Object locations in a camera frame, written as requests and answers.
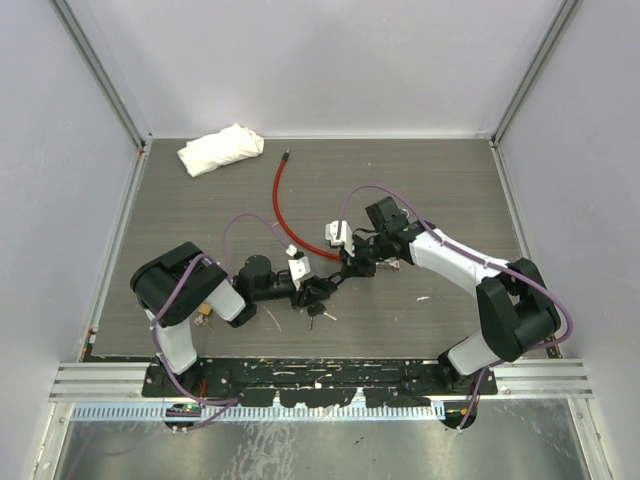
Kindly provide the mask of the black-headed key bunch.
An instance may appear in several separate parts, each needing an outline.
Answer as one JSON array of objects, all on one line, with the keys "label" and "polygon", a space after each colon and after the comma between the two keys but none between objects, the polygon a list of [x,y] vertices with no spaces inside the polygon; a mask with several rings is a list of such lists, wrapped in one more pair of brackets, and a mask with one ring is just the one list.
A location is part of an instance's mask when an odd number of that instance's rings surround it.
[{"label": "black-headed key bunch", "polygon": [[310,304],[307,307],[307,314],[309,316],[309,329],[312,330],[314,327],[314,321],[317,317],[326,317],[331,321],[337,321],[337,318],[328,313],[324,304],[320,302],[315,302]]}]

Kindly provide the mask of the small brass padlock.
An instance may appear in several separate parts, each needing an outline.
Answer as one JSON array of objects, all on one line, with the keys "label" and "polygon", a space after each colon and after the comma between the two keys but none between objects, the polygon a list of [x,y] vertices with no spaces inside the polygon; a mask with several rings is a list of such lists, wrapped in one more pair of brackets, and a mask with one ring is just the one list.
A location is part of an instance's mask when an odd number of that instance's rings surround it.
[{"label": "small brass padlock", "polygon": [[211,306],[209,306],[208,304],[202,304],[199,309],[198,309],[199,313],[203,316],[210,316],[213,309]]}]

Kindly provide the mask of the white cloth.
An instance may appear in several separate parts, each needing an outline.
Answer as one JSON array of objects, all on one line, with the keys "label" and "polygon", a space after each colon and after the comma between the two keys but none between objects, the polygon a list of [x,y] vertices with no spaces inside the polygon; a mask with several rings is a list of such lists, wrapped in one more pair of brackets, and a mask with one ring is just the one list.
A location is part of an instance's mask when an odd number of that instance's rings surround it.
[{"label": "white cloth", "polygon": [[253,130],[233,124],[214,134],[188,141],[177,151],[187,173],[195,178],[264,151],[265,139]]}]

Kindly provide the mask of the black padlock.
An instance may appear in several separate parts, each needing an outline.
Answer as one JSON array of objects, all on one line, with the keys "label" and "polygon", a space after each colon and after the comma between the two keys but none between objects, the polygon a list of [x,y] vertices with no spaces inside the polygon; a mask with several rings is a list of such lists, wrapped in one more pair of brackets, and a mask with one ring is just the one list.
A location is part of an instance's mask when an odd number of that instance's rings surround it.
[{"label": "black padlock", "polygon": [[328,277],[314,279],[314,286],[319,289],[323,294],[331,296],[334,294],[339,286],[344,283],[347,276],[343,272],[335,272]]}]

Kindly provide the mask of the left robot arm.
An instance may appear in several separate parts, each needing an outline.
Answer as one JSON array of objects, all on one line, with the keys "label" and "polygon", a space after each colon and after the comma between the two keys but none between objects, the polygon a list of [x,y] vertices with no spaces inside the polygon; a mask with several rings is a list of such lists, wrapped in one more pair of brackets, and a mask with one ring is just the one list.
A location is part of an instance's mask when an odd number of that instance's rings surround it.
[{"label": "left robot arm", "polygon": [[149,318],[167,369],[165,385],[178,396],[188,396],[200,384],[190,327],[199,307],[211,308],[237,328],[255,316],[259,302],[287,299],[293,308],[303,309],[329,299],[337,285],[315,275],[308,257],[298,251],[284,270],[276,272],[267,257],[253,255],[231,276],[195,244],[185,242],[135,271],[130,288]]}]

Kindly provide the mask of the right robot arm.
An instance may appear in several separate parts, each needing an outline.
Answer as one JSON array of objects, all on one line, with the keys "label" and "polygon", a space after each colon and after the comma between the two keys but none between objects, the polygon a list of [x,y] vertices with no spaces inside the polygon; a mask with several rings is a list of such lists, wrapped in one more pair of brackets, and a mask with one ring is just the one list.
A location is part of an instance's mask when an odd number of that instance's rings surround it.
[{"label": "right robot arm", "polygon": [[560,328],[556,306],[532,261],[483,255],[424,219],[409,220],[392,197],[369,205],[366,214],[373,227],[367,238],[343,219],[325,227],[327,243],[339,250],[342,277],[371,277],[377,263],[399,260],[444,277],[476,301],[479,330],[438,357],[438,379],[447,392],[462,393],[476,372],[519,359]]}]

